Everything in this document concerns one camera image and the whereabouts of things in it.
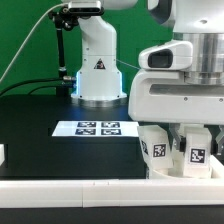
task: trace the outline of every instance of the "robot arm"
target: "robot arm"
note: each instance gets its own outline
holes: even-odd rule
[[[70,4],[80,4],[84,7],[85,5],[95,5],[97,4],[97,7],[99,5],[102,5],[102,7],[106,10],[122,10],[133,7],[138,0],[62,0],[64,3],[70,3]]]
[[[176,0],[148,0],[148,10],[160,25],[174,27],[176,18]]]

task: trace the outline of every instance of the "green backdrop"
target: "green backdrop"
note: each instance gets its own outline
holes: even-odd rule
[[[1,0],[0,18],[0,74],[2,75],[37,20],[60,0]],[[140,51],[171,39],[171,31],[159,26],[147,11],[147,1],[139,0],[132,9],[106,11],[104,20],[117,30],[117,58],[138,67]],[[64,32],[66,67],[74,75],[81,67],[81,32],[76,27]],[[137,69],[117,63],[123,73],[123,90],[130,91]],[[58,77],[58,53],[56,31],[46,17],[23,49],[0,90],[28,79]],[[8,94],[26,94],[34,84],[16,88]],[[53,90],[41,90],[36,94],[52,94]]]

